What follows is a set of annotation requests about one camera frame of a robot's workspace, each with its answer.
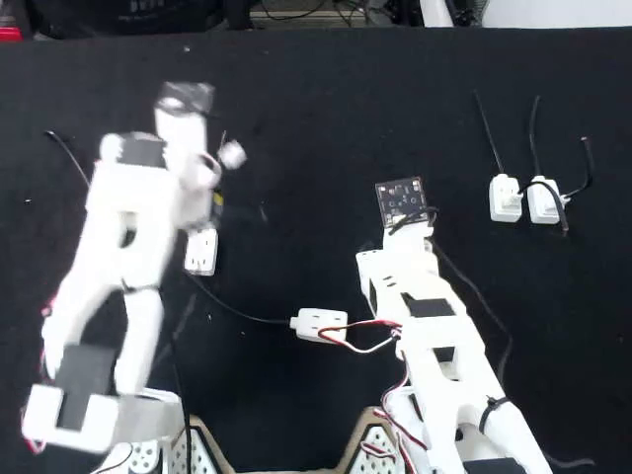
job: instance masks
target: black cable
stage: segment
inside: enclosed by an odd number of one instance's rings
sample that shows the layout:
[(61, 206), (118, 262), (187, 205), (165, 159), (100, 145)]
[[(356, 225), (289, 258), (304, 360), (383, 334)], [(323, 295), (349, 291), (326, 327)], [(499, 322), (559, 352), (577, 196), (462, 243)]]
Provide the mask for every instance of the black cable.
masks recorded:
[(412, 212), (412, 213), (407, 214), (406, 216), (404, 216), (395, 225), (393, 225), (393, 227), (391, 227), (391, 230), (388, 232), (388, 235), (393, 235), (399, 229), (401, 229), (405, 225), (409, 224), (413, 219), (416, 219), (421, 214), (427, 214), (429, 212), (431, 212), (433, 215), (429, 216), (429, 218), (428, 218), (428, 225), (430, 227), (433, 227), (433, 225), (435, 225), (436, 218), (438, 217), (438, 208), (434, 207), (432, 205), (428, 205), (428, 206), (422, 207), (420, 210), (418, 210), (416, 212)]
[(584, 144), (584, 156), (586, 158), (586, 173), (584, 176), (584, 182), (576, 190), (571, 191), (570, 193), (566, 193), (564, 195), (564, 198), (570, 199), (573, 196), (578, 195), (582, 191), (587, 190), (593, 184), (594, 159), (593, 159), (593, 149), (591, 148), (591, 141), (587, 136), (583, 136), (582, 143)]
[(550, 185), (544, 183), (543, 181), (532, 181), (528, 185), (525, 185), (522, 188), (520, 188), (517, 193), (521, 195), (522, 193), (524, 193), (525, 190), (535, 185), (543, 186), (551, 194), (551, 197), (553, 198), (553, 202), (555, 202), (555, 208), (557, 209), (557, 213), (560, 216), (560, 224), (562, 225), (562, 233), (564, 236), (566, 236), (566, 234), (568, 234), (569, 232), (569, 221), (566, 218), (566, 212), (564, 211), (564, 204), (562, 203), (562, 199), (559, 197), (557, 192), (553, 188), (551, 188)]
[[(176, 329), (172, 333), (173, 339), (175, 341), (178, 341), (178, 338), (184, 331), (185, 326), (187, 325), (187, 322), (189, 321), (189, 317), (194, 313), (194, 310), (196, 309), (196, 300), (197, 300), (197, 295), (193, 293), (189, 297), (189, 301), (187, 302), (185, 309), (183, 310), (182, 314), (178, 318), (178, 324), (176, 326)], [(154, 357), (154, 361), (151, 365), (151, 368), (154, 368), (160, 365), (160, 363), (164, 360), (164, 358), (169, 354), (170, 350), (171, 350), (170, 344), (167, 344), (160, 351), (158, 351), (156, 353), (157, 356)]]
[(544, 454), (544, 458), (549, 462), (549, 464), (553, 464), (558, 469), (575, 469), (577, 467), (583, 466), (596, 466), (596, 462), (589, 457), (583, 457), (581, 459), (575, 459), (573, 461), (560, 461), (559, 459), (554, 458), (550, 454), (542, 451)]
[(88, 180), (88, 177), (86, 176), (86, 174), (83, 171), (83, 168), (81, 168), (81, 165), (79, 164), (79, 161), (77, 160), (77, 158), (75, 157), (74, 153), (70, 150), (70, 147), (68, 146), (68, 144), (64, 141), (63, 138), (61, 138), (56, 132), (54, 132), (53, 130), (46, 130), (44, 133), (44, 135), (46, 135), (48, 138), (50, 138), (51, 140), (53, 140), (55, 143), (57, 143), (59, 146), (61, 146), (61, 148), (63, 149), (63, 151), (66, 152), (66, 155), (68, 155), (70, 157), (70, 159), (72, 160), (72, 162), (74, 163), (75, 167), (77, 168), (77, 171), (79, 171), (79, 174), (81, 175), (81, 177), (83, 178), (84, 183), (86, 184), (87, 188), (90, 188), (90, 181)]
[(462, 272), (454, 264), (454, 262), (445, 254), (445, 252), (442, 250), (442, 248), (436, 243), (435, 239), (431, 238), (429, 240), (433, 244), (434, 251), (439, 256), (439, 258), (442, 259), (443, 262), (446, 263), (449, 266), (449, 268), (452, 270), (452, 272), (461, 281), (463, 281), (465, 284), (467, 284), (470, 287), (472, 292), (476, 295), (476, 297), (478, 298), (479, 302), (481, 303), (481, 306), (483, 306), (483, 309), (485, 309), (485, 312), (492, 319), (492, 321), (494, 321), (494, 323), (496, 323), (498, 328), (507, 337), (507, 345), (505, 347), (505, 350), (503, 351), (503, 354), (501, 355), (501, 359), (500, 359), (500, 361), (498, 363), (498, 367), (496, 368), (496, 378), (498, 378), (498, 381), (501, 384), (501, 386), (503, 388), (505, 388), (505, 369), (507, 367), (507, 362), (508, 362), (508, 360), (510, 358), (510, 354), (512, 353), (512, 349), (514, 348), (514, 337), (512, 336), (512, 333), (509, 331), (507, 326), (505, 326), (505, 323), (503, 323), (501, 318), (498, 317), (496, 312), (489, 305), (489, 303), (485, 299), (485, 296), (483, 296), (483, 293), (478, 288), (478, 286), (476, 286), (474, 281), (472, 281), (464, 272)]
[(352, 27), (352, 22), (350, 19), (348, 19), (345, 15), (343, 15), (343, 12), (341, 12), (340, 7), (338, 6), (338, 4), (341, 2), (342, 0), (334, 0), (333, 4), (334, 4), (334, 10), (336, 10), (336, 13), (338, 13), (338, 16), (343, 20), (343, 22), (345, 22), (345, 24), (351, 28)]
[(266, 6), (264, 0), (261, 0), (261, 8), (264, 10), (264, 13), (266, 14), (266, 16), (268, 18), (270, 18), (271, 20), (275, 20), (278, 22), (285, 22), (288, 20), (297, 20), (299, 18), (305, 18), (309, 15), (311, 15), (312, 13), (316, 13), (318, 10), (320, 10), (321, 8), (323, 8), (323, 5), (325, 5), (325, 2), (327, 0), (321, 0), (318, 5), (316, 5), (314, 8), (312, 8), (311, 10), (305, 12), (305, 13), (301, 13), (300, 15), (293, 15), (293, 16), (289, 16), (289, 17), (275, 17), (274, 15), (272, 15), (270, 13), (270, 10), (268, 10), (268, 7)]
[(179, 363), (178, 363), (178, 353), (176, 351), (176, 340), (174, 336), (171, 336), (169, 345), (171, 347), (171, 356), (174, 366), (174, 375), (176, 377), (176, 389), (178, 390), (178, 394), (180, 395), (180, 402), (182, 404), (182, 413), (185, 417), (185, 437), (187, 440), (187, 474), (191, 474), (191, 420), (189, 418), (189, 410), (187, 409), (187, 405), (185, 403), (185, 392), (184, 392), (184, 384), (182, 381), (182, 376), (180, 374)]
[(255, 321), (257, 323), (265, 323), (265, 324), (278, 324), (278, 325), (283, 325), (283, 326), (287, 326), (289, 324), (289, 320), (287, 319), (263, 319), (263, 318), (257, 318), (255, 316), (251, 316), (250, 314), (244, 313), (243, 311), (239, 311), (238, 309), (233, 308), (232, 306), (230, 306), (227, 303), (224, 303), (221, 299), (219, 299), (219, 297), (217, 297), (215, 294), (213, 294), (206, 286), (204, 286), (204, 284), (199, 281), (199, 279), (193, 275), (191, 275), (189, 272), (185, 272), (185, 275), (193, 282), (196, 284), (196, 286), (206, 295), (208, 296), (210, 299), (212, 299), (215, 303), (217, 303), (219, 306), (221, 306), (222, 308), (224, 308), (226, 311), (235, 314), (236, 316), (240, 316), (244, 319), (249, 319), (251, 321)]
[(533, 107), (531, 107), (531, 116), (529, 118), (529, 145), (531, 148), (531, 158), (533, 159), (534, 176), (542, 176), (540, 158), (537, 156), (537, 150), (535, 148), (535, 123), (537, 120), (537, 111), (539, 105), (540, 96), (535, 96), (535, 99), (533, 99)]
[(498, 149), (496, 148), (496, 143), (494, 143), (494, 138), (492, 137), (492, 130), (490, 129), (490, 124), (487, 121), (487, 115), (485, 114), (485, 109), (483, 108), (483, 103), (481, 102), (481, 98), (478, 95), (478, 91), (472, 91), (474, 95), (474, 100), (476, 101), (476, 105), (478, 106), (478, 112), (481, 115), (481, 120), (483, 121), (483, 127), (485, 128), (485, 135), (487, 136), (487, 141), (492, 148), (492, 153), (494, 153), (494, 159), (496, 160), (496, 164), (498, 165), (498, 171), (500, 173), (505, 172), (505, 167), (503, 166), (503, 162), (501, 161), (501, 156), (498, 153)]
[(133, 453), (134, 453), (134, 448), (133, 448), (133, 446), (130, 443), (129, 444), (129, 454), (127, 455), (127, 457), (123, 461), (121, 461), (119, 464), (115, 464), (114, 466), (106, 467), (105, 469), (99, 469), (98, 471), (93, 471), (91, 474), (103, 474), (104, 472), (112, 471), (113, 469), (121, 467), (127, 462), (127, 460), (131, 457), (131, 455)]

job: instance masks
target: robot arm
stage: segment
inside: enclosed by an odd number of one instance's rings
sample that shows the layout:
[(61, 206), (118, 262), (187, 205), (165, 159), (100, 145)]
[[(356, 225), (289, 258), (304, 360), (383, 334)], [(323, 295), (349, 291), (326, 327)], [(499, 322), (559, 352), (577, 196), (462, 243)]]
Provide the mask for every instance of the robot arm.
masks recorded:
[[(103, 452), (117, 442), (173, 438), (182, 428), (179, 398), (145, 385), (163, 319), (158, 288), (177, 233), (214, 231), (209, 218), (221, 167), (205, 151), (203, 116), (211, 93), (205, 84), (166, 84), (155, 109), (159, 136), (104, 137), (75, 259), (44, 321), (51, 383), (32, 389), (26, 438)], [(234, 167), (245, 155), (230, 146)], [(115, 290), (127, 314), (118, 358), (81, 344), (86, 324)]]
[[(411, 385), (394, 390), (384, 408), (391, 421), (400, 420), (392, 428), (414, 468), (419, 474), (463, 474), (466, 468), (479, 472), (477, 467), (491, 472), (496, 464), (507, 469), (498, 472), (550, 473), (524, 417), (485, 358), (464, 304), (438, 274), (421, 180), (376, 188), (386, 226), (383, 249), (359, 253), (356, 260), (374, 317), (401, 324), (396, 351)], [(393, 231), (409, 215), (418, 218)]]

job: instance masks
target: equipment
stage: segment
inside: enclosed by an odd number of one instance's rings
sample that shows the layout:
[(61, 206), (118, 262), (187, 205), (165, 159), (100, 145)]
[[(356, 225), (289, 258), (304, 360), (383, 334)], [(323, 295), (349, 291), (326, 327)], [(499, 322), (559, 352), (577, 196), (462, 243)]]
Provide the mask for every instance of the equipment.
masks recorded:
[[(408, 188), (421, 189), (420, 182), (411, 179)], [(393, 204), (403, 202), (395, 198)], [(438, 274), (433, 231), (429, 219), (401, 227), (395, 221), (384, 229), (382, 250), (356, 255), (361, 291), (375, 319), (401, 333), (396, 355), (405, 362), (407, 377), (382, 400), (401, 454), (420, 474), (462, 474), (468, 463), (487, 463), (482, 472), (550, 473), (521, 412), (487, 362), (465, 306)], [(408, 373), (411, 385), (404, 386)], [(506, 470), (489, 468), (499, 462)], [(516, 464), (523, 470), (509, 470)]]
[[(42, 369), (51, 382), (33, 386), (26, 438), (104, 452), (120, 442), (170, 441), (182, 430), (180, 399), (145, 384), (163, 319), (158, 287), (179, 229), (190, 233), (188, 256), (206, 252), (214, 267), (216, 241), (200, 249), (197, 233), (214, 232), (212, 194), (222, 172), (205, 151), (212, 93), (205, 84), (167, 83), (155, 108), (158, 136), (104, 137), (75, 260), (44, 320)], [(237, 143), (223, 146), (231, 167), (243, 162)], [(86, 324), (116, 290), (127, 311), (118, 359), (81, 344)]]
[[(191, 459), (193, 449), (200, 471), (213, 465), (198, 433), (182, 433), (188, 420), (180, 398), (145, 387), (162, 324), (158, 286), (178, 230), (193, 239), (187, 259), (204, 266), (198, 253), (215, 255), (214, 241), (201, 245), (206, 234), (195, 232), (209, 229), (216, 236), (211, 195), (222, 167), (205, 151), (203, 118), (211, 96), (203, 84), (167, 84), (155, 109), (159, 137), (103, 139), (75, 261), (44, 321), (42, 364), (51, 380), (33, 386), (23, 434), (90, 452), (111, 449), (97, 472), (141, 474), (160, 466), (163, 474), (184, 473), (182, 452)], [(243, 162), (238, 144), (224, 147), (218, 156), (229, 157), (228, 167)], [(360, 354), (397, 341), (407, 373), (375, 410), (390, 424), (397, 451), (366, 441), (360, 447), (393, 458), (397, 474), (406, 468), (414, 474), (550, 473), (488, 364), (464, 304), (438, 274), (431, 240), (437, 209), (427, 206), (421, 179), (377, 185), (376, 192), (383, 249), (356, 255), (360, 288), (375, 319), (348, 325), (346, 313), (311, 308), (292, 323), (299, 337)], [(81, 344), (86, 323), (115, 290), (123, 292), (128, 318), (118, 359), (114, 350)], [(368, 350), (347, 343), (345, 330), (363, 325), (386, 326), (390, 338)], [(339, 337), (327, 335), (333, 332)]]

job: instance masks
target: red and white wire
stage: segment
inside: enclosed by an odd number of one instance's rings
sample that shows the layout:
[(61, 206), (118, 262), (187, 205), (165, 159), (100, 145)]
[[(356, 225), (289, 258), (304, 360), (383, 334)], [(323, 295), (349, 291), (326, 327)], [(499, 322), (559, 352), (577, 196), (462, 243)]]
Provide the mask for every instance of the red and white wire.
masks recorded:
[(390, 458), (393, 460), (393, 462), (396, 461), (395, 453), (387, 451), (386, 449), (382, 449), (381, 447), (377, 447), (370, 442), (361, 441), (359, 444), (359, 448), (369, 456), (373, 456), (378, 459)]
[(402, 354), (402, 357), (404, 359), (404, 365), (406, 366), (406, 373), (404, 374), (404, 378), (399, 383), (393, 385), (392, 387), (390, 387), (388, 390), (384, 392), (381, 399), (381, 410), (379, 412), (377, 410), (373, 410), (373, 413), (378, 417), (385, 418), (388, 422), (390, 422), (394, 427), (396, 427), (403, 435), (405, 435), (411, 442), (416, 444), (418, 447), (420, 447), (423, 450), (428, 450), (428, 447), (426, 446), (426, 444), (420, 439), (418, 439), (416, 436), (412, 435), (401, 424), (399, 424), (393, 418), (393, 416), (388, 412), (386, 408), (386, 405), (388, 403), (388, 398), (391, 396), (391, 394), (395, 390), (402, 388), (404, 385), (406, 385), (406, 382), (408, 382), (408, 377), (409, 377), (408, 364), (406, 363), (405, 355)]
[(406, 464), (406, 467), (408, 467), (411, 474), (417, 474), (417, 469), (415, 469), (415, 463), (413, 462), (411, 455), (406, 450), (406, 447), (402, 443), (402, 439), (400, 438), (399, 433), (397, 433), (396, 436), (397, 436), (397, 450), (401, 454), (402, 459), (404, 459), (404, 464)]
[[(354, 346), (353, 344), (348, 343), (345, 340), (336, 339), (332, 336), (327, 336), (325, 334), (325, 333), (331, 333), (334, 331), (342, 331), (343, 329), (353, 328), (355, 326), (386, 326), (388, 328), (391, 328), (391, 336), (385, 341), (382, 341), (381, 343), (378, 343), (371, 348), (360, 349)], [(331, 326), (329, 328), (322, 328), (320, 331), (318, 331), (318, 337), (321, 339), (324, 339), (325, 341), (329, 341), (330, 343), (334, 343), (338, 346), (343, 346), (357, 354), (371, 354), (371, 353), (374, 353), (375, 351), (380, 350), (384, 346), (388, 346), (393, 341), (395, 341), (401, 334), (400, 332), (401, 327), (402, 327), (401, 324), (396, 323), (394, 321), (388, 321), (386, 319), (368, 319), (366, 321), (357, 321), (355, 323), (351, 323), (346, 326)]]
[[(24, 407), (20, 410), (20, 426), (22, 426), (22, 424), (24, 423), (25, 410), (26, 409)], [(27, 437), (24, 438), (24, 441), (29, 447), (31, 453), (33, 453), (34, 455), (42, 454), (43, 451), (46, 449), (46, 443), (44, 441), (28, 439)]]

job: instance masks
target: white plastic block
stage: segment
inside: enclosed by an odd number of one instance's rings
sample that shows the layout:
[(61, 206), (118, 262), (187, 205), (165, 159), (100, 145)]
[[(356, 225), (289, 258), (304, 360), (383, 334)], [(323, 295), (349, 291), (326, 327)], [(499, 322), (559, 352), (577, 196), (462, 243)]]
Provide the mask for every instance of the white plastic block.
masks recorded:
[(236, 170), (246, 161), (246, 152), (236, 141), (229, 141), (219, 150), (217, 156), (229, 170)]
[(522, 216), (522, 195), (516, 178), (496, 175), (490, 183), (490, 216), (497, 222), (517, 222)]
[[(555, 180), (547, 180), (543, 176), (535, 176), (531, 182), (536, 181), (546, 183), (553, 188), (557, 195), (560, 194)], [(526, 199), (529, 203), (531, 222), (534, 224), (557, 224), (560, 221), (557, 207), (555, 207), (555, 199), (545, 187), (539, 185), (531, 186), (526, 190)]]
[(217, 258), (217, 229), (207, 227), (189, 232), (185, 270), (193, 275), (211, 277)]
[[(332, 309), (301, 308), (298, 316), (289, 320), (289, 327), (296, 331), (299, 339), (313, 341), (315, 343), (332, 344), (318, 336), (318, 332), (323, 328), (347, 326), (348, 315), (345, 311), (334, 311)], [(332, 332), (331, 336), (343, 341), (347, 337), (347, 330)]]

